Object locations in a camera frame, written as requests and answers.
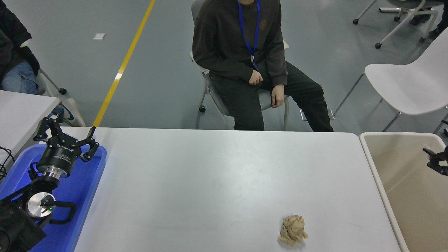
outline lanyard badge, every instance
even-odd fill
[[[255,69],[259,72],[260,70],[258,70],[257,65],[254,62],[254,58],[255,58],[255,50],[257,49],[257,42],[258,42],[258,32],[260,29],[260,16],[261,16],[261,4],[260,4],[260,0],[257,0],[257,11],[258,11],[258,16],[257,16],[257,26],[255,28],[255,40],[254,40],[254,49],[252,49],[249,45],[249,43],[246,41],[246,39],[244,38],[244,25],[243,25],[243,11],[241,9],[241,3],[237,0],[238,2],[238,10],[239,10],[239,14],[240,14],[240,30],[241,30],[241,35],[243,36],[243,40],[244,43],[246,44],[247,49],[250,52],[250,62],[252,62],[252,64],[254,65]]]

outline black sweatshirt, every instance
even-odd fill
[[[4,75],[23,61],[28,61],[34,75],[39,71],[39,62],[28,46],[20,48],[23,42],[31,39],[19,19],[0,0],[0,81]]]
[[[244,37],[254,48],[257,0],[241,5]],[[272,85],[286,85],[286,61],[281,33],[280,0],[261,0],[261,18],[255,62],[266,60]],[[196,63],[228,78],[249,81],[253,67],[239,24],[237,0],[207,0],[196,18],[193,36]]]

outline blue tray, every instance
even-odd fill
[[[20,154],[5,180],[0,184],[0,199],[31,182],[27,171],[32,162],[39,161],[45,148],[45,144],[35,144]],[[81,150],[86,152],[88,146],[82,146]],[[99,146],[90,161],[84,163],[78,158],[71,175],[68,178],[60,179],[59,187],[52,194],[56,200],[74,202],[77,206],[75,216],[71,222],[64,225],[47,224],[43,229],[47,236],[30,251],[72,252],[75,249],[105,162],[106,149]],[[53,211],[54,219],[66,219],[68,213],[68,209],[56,208]]]

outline black pants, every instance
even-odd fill
[[[442,20],[437,25],[437,28],[442,32],[448,27],[448,0],[439,0],[444,3],[444,12],[442,13]]]
[[[230,79],[210,73],[211,84],[221,97],[230,114],[235,119],[236,130],[263,130],[263,116],[257,90],[272,91],[272,83],[267,73],[266,62],[257,64],[263,82],[252,86],[242,79]],[[327,104],[322,87],[287,62],[288,80],[285,95],[291,96],[305,114],[313,131],[333,132],[328,117]]]

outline shoe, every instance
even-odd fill
[[[411,21],[409,21],[410,25],[416,26],[420,23],[424,23],[428,21],[431,18],[431,14],[424,14],[424,15],[415,15]]]
[[[440,33],[442,33],[442,31],[439,28],[435,28],[434,30],[429,32],[428,38],[436,39],[437,36],[440,35]]]
[[[76,101],[73,98],[62,101],[61,106],[64,108],[63,122],[70,126],[85,127],[86,123],[79,112]]]
[[[420,15],[414,16],[411,21],[409,21],[409,24],[412,26],[416,26],[420,23]]]

